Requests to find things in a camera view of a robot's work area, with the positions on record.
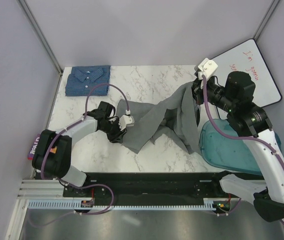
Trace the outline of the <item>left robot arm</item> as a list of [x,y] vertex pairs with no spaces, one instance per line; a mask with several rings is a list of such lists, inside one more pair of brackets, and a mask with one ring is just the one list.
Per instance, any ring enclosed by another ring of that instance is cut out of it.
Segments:
[[106,133],[111,143],[122,143],[126,128],[134,125],[134,118],[126,110],[121,117],[111,115],[115,107],[100,102],[97,109],[87,111],[71,125],[57,131],[45,129],[41,132],[32,159],[32,167],[41,177],[53,177],[74,186],[81,197],[91,193],[91,183],[87,174],[71,165],[71,152],[75,144],[84,137],[96,132]]

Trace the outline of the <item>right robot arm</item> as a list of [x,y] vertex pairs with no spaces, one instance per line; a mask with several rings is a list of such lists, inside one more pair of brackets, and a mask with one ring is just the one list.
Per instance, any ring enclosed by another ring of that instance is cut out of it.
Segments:
[[[222,136],[243,141],[253,154],[265,185],[258,185],[224,171],[211,183],[211,192],[217,197],[228,193],[252,204],[267,222],[284,219],[284,156],[275,137],[273,125],[263,108],[253,102],[256,88],[248,73],[233,71],[225,86],[215,84],[215,77],[196,71],[192,85],[193,98],[204,105],[209,121]],[[218,128],[212,119],[208,104],[227,112],[227,122],[237,133],[231,136]]]

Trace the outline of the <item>grey long sleeve shirt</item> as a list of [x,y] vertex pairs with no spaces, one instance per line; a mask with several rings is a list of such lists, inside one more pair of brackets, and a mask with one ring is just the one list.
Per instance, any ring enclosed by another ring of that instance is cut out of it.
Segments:
[[148,141],[166,135],[187,153],[199,154],[200,106],[193,99],[192,84],[181,85],[158,104],[129,101],[135,123],[127,128],[122,145],[137,154]]

